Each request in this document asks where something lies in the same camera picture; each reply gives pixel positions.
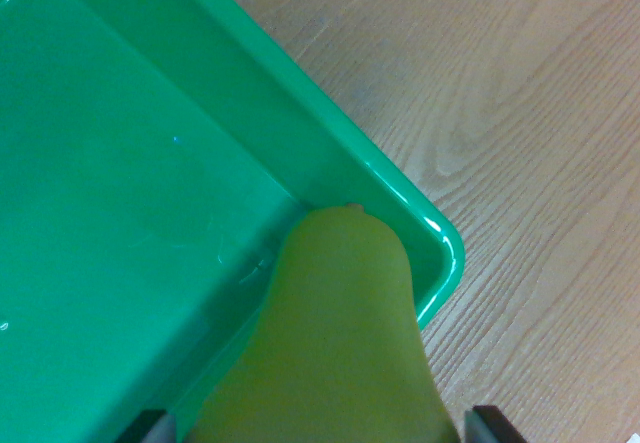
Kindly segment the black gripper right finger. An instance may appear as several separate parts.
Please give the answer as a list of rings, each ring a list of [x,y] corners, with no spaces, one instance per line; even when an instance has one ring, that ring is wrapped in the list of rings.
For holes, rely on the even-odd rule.
[[[464,416],[468,443],[527,443],[524,436],[495,405],[475,405]]]

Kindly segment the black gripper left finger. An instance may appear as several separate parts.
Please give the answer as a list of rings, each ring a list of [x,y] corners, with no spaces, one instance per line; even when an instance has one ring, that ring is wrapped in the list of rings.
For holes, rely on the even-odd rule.
[[[166,410],[143,410],[118,436],[115,442],[175,443],[176,419]]]

